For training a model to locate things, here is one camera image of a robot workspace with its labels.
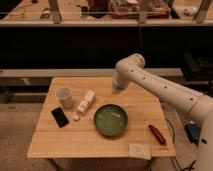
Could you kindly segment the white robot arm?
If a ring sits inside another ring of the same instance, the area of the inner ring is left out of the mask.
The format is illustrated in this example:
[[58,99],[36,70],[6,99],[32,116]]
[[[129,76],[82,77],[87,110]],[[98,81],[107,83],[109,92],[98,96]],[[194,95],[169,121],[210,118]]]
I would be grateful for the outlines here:
[[116,63],[113,92],[134,82],[173,108],[186,114],[201,127],[195,171],[213,171],[213,98],[144,70],[145,59],[136,53]]

